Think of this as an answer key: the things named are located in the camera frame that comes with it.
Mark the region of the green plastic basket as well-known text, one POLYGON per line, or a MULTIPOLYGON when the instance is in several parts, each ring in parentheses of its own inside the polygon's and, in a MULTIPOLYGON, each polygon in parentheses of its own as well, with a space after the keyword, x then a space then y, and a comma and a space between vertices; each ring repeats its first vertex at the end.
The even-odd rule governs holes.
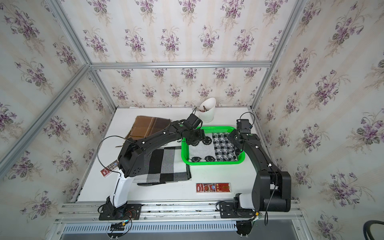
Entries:
POLYGON ((245 152, 238 151, 228 135, 235 130, 230 126, 202 127, 205 140, 188 145, 181 141, 181 158, 190 166, 237 165, 245 160, 245 152))

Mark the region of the black white knitted smiley scarf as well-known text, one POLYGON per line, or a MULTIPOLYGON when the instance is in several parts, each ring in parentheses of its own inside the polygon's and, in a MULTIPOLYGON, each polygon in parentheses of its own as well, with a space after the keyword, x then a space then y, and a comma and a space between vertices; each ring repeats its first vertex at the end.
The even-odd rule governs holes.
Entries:
POLYGON ((187 161, 190 163, 224 163, 237 162, 236 148, 228 140, 229 133, 207 133, 213 142, 210 145, 204 145, 202 142, 194 147, 188 145, 189 155, 187 161))

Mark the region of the grey black checkered scarf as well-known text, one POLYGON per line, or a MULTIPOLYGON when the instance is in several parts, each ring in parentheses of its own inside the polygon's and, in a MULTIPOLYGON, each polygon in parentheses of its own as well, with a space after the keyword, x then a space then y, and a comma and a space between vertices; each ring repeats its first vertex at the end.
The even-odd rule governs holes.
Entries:
POLYGON ((181 158, 181 147, 157 149, 144 165, 144 174, 136 176, 139 186, 154 186, 173 182, 189 181, 192 178, 190 166, 181 158))

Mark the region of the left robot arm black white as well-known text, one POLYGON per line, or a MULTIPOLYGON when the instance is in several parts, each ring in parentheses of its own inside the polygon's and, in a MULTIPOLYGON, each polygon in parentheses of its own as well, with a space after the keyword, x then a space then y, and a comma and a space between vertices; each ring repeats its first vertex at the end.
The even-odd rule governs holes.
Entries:
POLYGON ((188 119, 173 121, 149 137, 139 140, 127 139, 117 157, 119 175, 113 192, 107 198, 107 206, 116 210, 127 204, 128 192, 134 177, 143 174, 145 162, 153 151, 178 140, 185 140, 188 145, 203 141, 205 133, 202 125, 203 121, 191 114, 188 119))

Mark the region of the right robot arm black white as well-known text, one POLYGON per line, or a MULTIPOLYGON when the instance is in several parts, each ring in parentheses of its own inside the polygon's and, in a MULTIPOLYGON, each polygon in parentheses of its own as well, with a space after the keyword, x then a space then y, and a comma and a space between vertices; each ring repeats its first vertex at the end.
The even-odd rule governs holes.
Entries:
POLYGON ((251 160, 256 171, 250 193, 236 194, 237 208, 256 212, 289 212, 291 210, 291 175, 281 171, 262 148, 256 134, 233 130, 229 141, 251 160))

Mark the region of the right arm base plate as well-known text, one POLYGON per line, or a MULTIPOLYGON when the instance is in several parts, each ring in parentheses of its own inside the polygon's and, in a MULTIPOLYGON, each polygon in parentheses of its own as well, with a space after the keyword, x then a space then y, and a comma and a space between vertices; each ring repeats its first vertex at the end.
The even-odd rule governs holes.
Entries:
POLYGON ((254 219, 258 216, 254 210, 240 208, 233 202, 218 201, 215 207, 221 219, 254 219))

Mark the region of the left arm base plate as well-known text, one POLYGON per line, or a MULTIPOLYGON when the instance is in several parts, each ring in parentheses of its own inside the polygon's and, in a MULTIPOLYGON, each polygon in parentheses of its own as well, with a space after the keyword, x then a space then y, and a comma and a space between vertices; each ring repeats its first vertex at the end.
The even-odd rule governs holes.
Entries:
POLYGON ((111 205, 104 204, 101 208, 98 208, 99 220, 138 220, 140 218, 141 209, 141 204, 125 204, 117 209, 111 205))

